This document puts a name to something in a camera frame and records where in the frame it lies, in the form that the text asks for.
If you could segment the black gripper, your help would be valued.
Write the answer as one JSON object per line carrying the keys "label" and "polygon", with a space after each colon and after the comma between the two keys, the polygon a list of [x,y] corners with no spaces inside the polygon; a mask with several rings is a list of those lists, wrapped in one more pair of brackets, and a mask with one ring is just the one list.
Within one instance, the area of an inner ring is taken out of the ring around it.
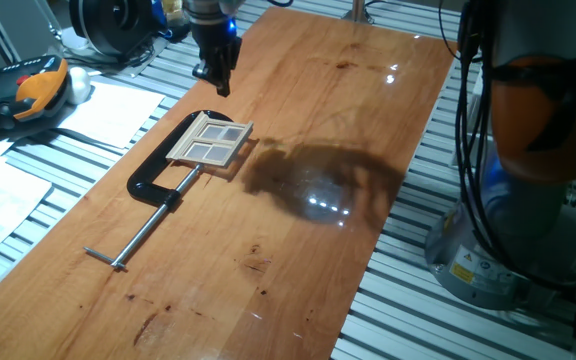
{"label": "black gripper", "polygon": [[199,47],[199,63],[193,75],[215,86],[222,97],[230,95],[231,72],[237,64],[242,39],[235,20],[215,24],[191,24],[192,37]]}

